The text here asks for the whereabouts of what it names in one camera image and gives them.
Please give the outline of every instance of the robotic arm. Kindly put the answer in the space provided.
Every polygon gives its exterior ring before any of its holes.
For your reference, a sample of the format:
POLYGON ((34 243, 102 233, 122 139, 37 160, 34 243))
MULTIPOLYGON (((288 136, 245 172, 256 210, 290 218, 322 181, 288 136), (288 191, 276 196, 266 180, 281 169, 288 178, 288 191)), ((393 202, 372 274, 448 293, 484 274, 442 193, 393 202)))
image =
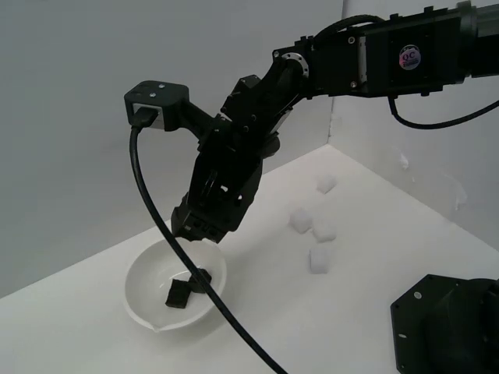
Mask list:
POLYGON ((387 21, 355 16, 273 51, 265 77, 241 78, 214 118, 189 102, 186 86, 156 81, 129 91, 126 110, 130 124, 140 108, 153 108, 158 116, 151 127, 183 127, 197 137, 200 154, 189 192, 172 214, 172 231, 219 242, 253 202, 263 159, 278 151, 278 129, 296 103, 320 95, 389 97, 396 115, 398 95, 427 96, 467 76, 499 74, 498 45, 499 5, 461 2, 387 21))

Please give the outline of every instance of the white table surface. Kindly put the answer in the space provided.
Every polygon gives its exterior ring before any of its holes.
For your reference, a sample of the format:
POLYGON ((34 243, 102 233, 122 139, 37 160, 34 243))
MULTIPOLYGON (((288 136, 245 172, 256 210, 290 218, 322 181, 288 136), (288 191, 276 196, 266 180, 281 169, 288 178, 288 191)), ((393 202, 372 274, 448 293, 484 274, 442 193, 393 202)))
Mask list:
MULTIPOLYGON (((271 372, 216 310, 164 333, 128 317, 126 269, 159 240, 150 229, 0 299, 0 372, 271 372)), ((499 277, 499 252, 330 146, 266 174, 221 248, 222 298, 290 374, 395 374, 395 299, 427 273, 499 277), (324 173, 338 176, 326 196, 324 173), (309 273, 312 234, 287 226, 297 206, 338 228, 327 275, 309 273)))

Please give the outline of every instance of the black robotic arm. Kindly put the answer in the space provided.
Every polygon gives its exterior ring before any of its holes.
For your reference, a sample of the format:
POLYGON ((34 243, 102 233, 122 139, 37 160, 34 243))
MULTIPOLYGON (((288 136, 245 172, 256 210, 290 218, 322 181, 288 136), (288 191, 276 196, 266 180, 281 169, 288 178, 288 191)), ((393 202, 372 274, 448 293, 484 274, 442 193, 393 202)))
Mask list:
POLYGON ((397 117, 398 95, 426 96, 467 76, 499 74, 498 45, 499 5, 461 2, 456 9, 428 7, 387 21, 355 16, 273 51, 265 77, 241 78, 214 118, 189 102, 187 87, 156 81, 129 91, 126 109, 132 123, 139 108, 155 108, 152 127, 184 127, 197 137, 200 154, 189 192, 172 214, 172 230, 189 240, 219 242, 253 202, 262 161, 279 149, 279 126, 296 103, 320 95, 389 97, 397 117))
MULTIPOLYGON (((463 118, 419 125, 398 115, 395 98, 426 96, 467 76, 499 74, 498 42, 499 5, 475 8, 463 2, 456 9, 429 7, 415 16, 392 15, 388 21, 355 16, 273 51, 266 76, 241 78, 214 118, 190 103, 188 88, 178 84, 146 81, 125 95, 133 173, 150 215, 222 315, 275 372, 286 374, 244 330, 174 235, 219 242, 238 228, 257 192, 263 159, 279 149, 279 126, 303 98, 388 97, 395 118, 416 129, 457 125, 496 108, 499 101, 463 118), (154 206, 140 170, 137 138, 146 127, 183 127, 199 140, 189 191, 172 214, 174 235, 154 206)), ((428 275, 391 311, 400 372, 499 372, 499 281, 428 275), (413 300, 423 289, 424 302, 419 300, 415 308, 413 300), (400 344, 408 331, 412 343, 400 344)))

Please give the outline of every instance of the cable connector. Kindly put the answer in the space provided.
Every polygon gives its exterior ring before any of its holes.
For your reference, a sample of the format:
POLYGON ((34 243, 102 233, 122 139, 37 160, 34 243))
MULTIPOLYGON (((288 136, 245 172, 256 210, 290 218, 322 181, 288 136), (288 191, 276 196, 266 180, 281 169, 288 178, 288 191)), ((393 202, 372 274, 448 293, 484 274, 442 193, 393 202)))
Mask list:
POLYGON ((131 118, 130 125, 134 129, 142 130, 151 126, 158 116, 159 112, 156 109, 141 107, 131 118))

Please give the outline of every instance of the black block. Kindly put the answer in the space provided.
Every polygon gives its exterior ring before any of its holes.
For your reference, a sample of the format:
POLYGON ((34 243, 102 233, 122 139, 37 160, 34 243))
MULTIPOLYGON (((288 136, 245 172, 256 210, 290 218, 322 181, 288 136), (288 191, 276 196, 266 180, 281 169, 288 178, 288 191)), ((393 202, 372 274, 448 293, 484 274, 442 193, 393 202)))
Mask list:
MULTIPOLYGON (((211 275, 205 269, 200 269, 200 272, 203 274, 204 279, 206 279, 208 283, 211 283, 211 275)), ((192 275, 189 279, 189 286, 190 290, 195 294, 204 294, 203 288, 201 288, 200 284, 196 282, 192 275)))
POLYGON ((168 298, 166 299, 166 306, 169 306, 170 308, 185 309, 187 302, 189 301, 190 292, 191 287, 188 282, 174 279, 172 281, 172 286, 170 287, 170 292, 168 293, 168 298))

